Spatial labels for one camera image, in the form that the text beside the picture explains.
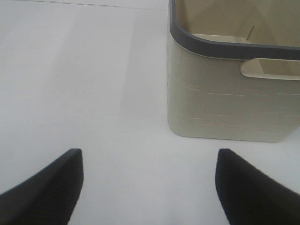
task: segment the floor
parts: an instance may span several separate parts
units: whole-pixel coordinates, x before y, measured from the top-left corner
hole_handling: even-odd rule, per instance
[[[168,128],[167,3],[0,1],[0,192],[82,148],[70,225],[227,225],[214,171],[231,148],[300,193],[299,129],[259,143]]]

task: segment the black object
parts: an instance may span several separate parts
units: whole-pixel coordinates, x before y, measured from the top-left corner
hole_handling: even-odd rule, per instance
[[[300,195],[230,149],[221,149],[216,189],[231,225],[300,225]]]
[[[170,32],[185,49],[207,57],[250,60],[255,58],[300,60],[300,47],[210,41],[187,32],[177,21],[176,0],[169,0]]]
[[[80,149],[0,195],[0,225],[66,225],[83,185]]]

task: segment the embossed pattern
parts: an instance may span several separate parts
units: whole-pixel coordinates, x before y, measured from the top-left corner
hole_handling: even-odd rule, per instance
[[[181,136],[279,142],[300,126],[300,82],[248,78],[168,34],[168,121]]]

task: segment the dark gray rim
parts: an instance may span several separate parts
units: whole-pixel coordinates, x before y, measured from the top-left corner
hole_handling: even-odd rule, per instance
[[[300,60],[300,47],[217,42],[193,36],[177,21],[175,0],[169,0],[170,32],[185,49],[207,57],[250,60],[255,58]]]

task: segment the white floor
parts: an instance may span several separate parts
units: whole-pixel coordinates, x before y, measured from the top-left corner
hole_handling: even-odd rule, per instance
[[[166,10],[167,0],[0,1],[0,192],[82,148],[70,225],[227,225],[214,171],[218,149],[232,148],[300,193],[300,130],[281,143],[170,131]]]

